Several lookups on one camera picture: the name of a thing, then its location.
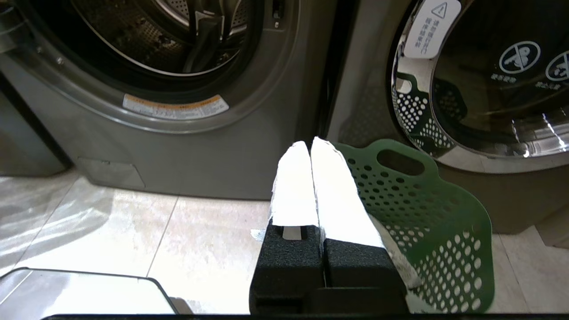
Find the tile floor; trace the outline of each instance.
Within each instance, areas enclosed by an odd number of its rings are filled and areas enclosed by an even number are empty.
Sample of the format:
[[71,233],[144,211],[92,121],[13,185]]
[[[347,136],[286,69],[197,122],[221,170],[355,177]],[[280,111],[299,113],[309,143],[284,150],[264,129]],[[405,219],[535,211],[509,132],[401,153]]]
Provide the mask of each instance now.
[[[98,187],[76,171],[0,178],[0,274],[28,266],[156,278],[194,313],[247,313],[268,202]],[[569,312],[569,251],[493,236],[492,312]]]

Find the perforated plastic basket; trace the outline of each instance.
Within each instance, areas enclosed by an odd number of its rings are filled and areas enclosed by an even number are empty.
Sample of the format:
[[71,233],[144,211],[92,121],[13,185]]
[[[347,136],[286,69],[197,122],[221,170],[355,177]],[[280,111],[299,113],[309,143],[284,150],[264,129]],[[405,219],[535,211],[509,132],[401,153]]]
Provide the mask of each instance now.
[[[399,142],[379,140],[362,149],[339,143],[335,147],[344,155],[368,213],[389,230],[423,280],[413,293],[426,306],[411,311],[487,311],[494,298],[492,226],[482,204],[442,180],[429,156]],[[381,165],[379,154],[397,167],[413,162],[422,173],[411,175]]]

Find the warning label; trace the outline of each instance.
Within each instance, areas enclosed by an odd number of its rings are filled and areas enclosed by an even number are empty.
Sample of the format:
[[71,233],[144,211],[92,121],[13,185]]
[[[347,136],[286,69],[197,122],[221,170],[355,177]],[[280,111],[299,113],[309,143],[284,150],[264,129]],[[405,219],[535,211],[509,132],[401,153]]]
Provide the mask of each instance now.
[[168,120],[202,119],[229,109],[229,105],[220,95],[190,104],[164,104],[125,95],[122,107],[145,116]]
[[408,58],[436,57],[460,9],[457,0],[425,0],[415,16],[403,54]]
[[553,58],[547,65],[545,75],[551,81],[565,81],[569,79],[569,51]]

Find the washing machine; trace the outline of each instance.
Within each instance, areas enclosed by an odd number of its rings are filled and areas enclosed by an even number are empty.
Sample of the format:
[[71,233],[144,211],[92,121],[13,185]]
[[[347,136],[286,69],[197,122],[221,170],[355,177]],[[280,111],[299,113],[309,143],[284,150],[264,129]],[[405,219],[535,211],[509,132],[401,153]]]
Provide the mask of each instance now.
[[335,1],[12,4],[0,70],[92,183],[270,199],[315,134]]
[[566,1],[362,0],[328,139],[395,139],[517,233],[569,191]]

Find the gray appliance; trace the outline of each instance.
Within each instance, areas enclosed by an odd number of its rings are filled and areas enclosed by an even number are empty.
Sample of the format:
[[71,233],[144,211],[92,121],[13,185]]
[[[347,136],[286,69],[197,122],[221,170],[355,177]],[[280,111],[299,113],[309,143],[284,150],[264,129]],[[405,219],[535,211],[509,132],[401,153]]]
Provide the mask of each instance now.
[[362,0],[328,139],[392,138],[439,162],[495,232],[569,202],[566,1]]
[[0,74],[0,176],[47,177],[70,161]]
[[176,314],[152,278],[18,268],[0,277],[0,317],[40,320],[55,314]]
[[13,3],[0,70],[92,183],[269,199],[314,136],[335,1]]

